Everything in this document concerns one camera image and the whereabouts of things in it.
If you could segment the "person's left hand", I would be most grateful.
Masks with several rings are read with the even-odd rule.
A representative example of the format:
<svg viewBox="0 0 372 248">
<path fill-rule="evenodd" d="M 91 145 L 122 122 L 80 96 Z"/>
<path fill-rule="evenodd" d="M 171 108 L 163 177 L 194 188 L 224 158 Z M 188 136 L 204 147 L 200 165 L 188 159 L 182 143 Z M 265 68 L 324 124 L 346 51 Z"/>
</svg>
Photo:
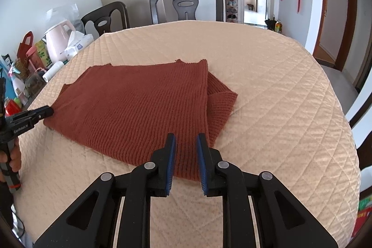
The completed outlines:
<svg viewBox="0 0 372 248">
<path fill-rule="evenodd" d="M 21 151 L 19 145 L 19 139 L 14 139 L 14 148 L 10 152 L 10 167 L 12 168 L 13 172 L 18 172 L 21 169 Z M 0 152 L 0 163 L 7 163 L 8 158 L 7 155 L 1 151 Z"/>
</svg>

